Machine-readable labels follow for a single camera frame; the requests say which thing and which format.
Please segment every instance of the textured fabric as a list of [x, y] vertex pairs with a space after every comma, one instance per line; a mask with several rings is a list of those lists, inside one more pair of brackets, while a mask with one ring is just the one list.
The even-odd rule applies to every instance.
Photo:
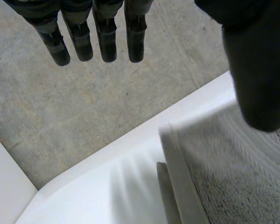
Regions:
[[157, 172], [167, 222], [168, 224], [181, 224], [182, 221], [177, 208], [166, 163], [158, 162]]
[[161, 135], [164, 155], [175, 200], [183, 224], [209, 224], [199, 200], [178, 139], [172, 133]]
[[169, 173], [186, 163], [212, 224], [280, 224], [280, 130], [250, 128], [233, 106], [162, 141], [180, 155]]

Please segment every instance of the white plastic panel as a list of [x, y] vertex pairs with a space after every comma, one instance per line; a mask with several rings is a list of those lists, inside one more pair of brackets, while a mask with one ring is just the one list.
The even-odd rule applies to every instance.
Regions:
[[0, 143], [0, 224], [14, 224], [37, 193]]

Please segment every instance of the white surface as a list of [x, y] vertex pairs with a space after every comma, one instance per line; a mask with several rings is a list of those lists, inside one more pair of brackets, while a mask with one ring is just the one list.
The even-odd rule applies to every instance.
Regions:
[[229, 72], [50, 181], [17, 224], [166, 223], [156, 163], [159, 128], [197, 121], [236, 102]]
[[37, 193], [0, 143], [0, 224], [14, 224]]

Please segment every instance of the gray concrete surface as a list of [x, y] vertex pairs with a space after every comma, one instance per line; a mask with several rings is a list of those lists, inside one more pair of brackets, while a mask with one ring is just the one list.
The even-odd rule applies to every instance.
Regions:
[[145, 58], [128, 61], [123, 9], [118, 58], [58, 67], [34, 28], [0, 1], [0, 141], [40, 189], [51, 179], [228, 70], [221, 28], [192, 0], [155, 0]]

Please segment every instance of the gray towel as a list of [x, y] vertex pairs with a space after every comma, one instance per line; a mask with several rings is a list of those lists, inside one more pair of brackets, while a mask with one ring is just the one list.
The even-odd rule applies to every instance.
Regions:
[[157, 172], [167, 222], [168, 224], [182, 224], [166, 163], [158, 162]]
[[[212, 224], [280, 223], [280, 130], [254, 130], [244, 122], [238, 106], [232, 106], [196, 124], [167, 131], [162, 142], [170, 178], [179, 172], [175, 164], [186, 163]], [[181, 156], [170, 162], [168, 152]]]

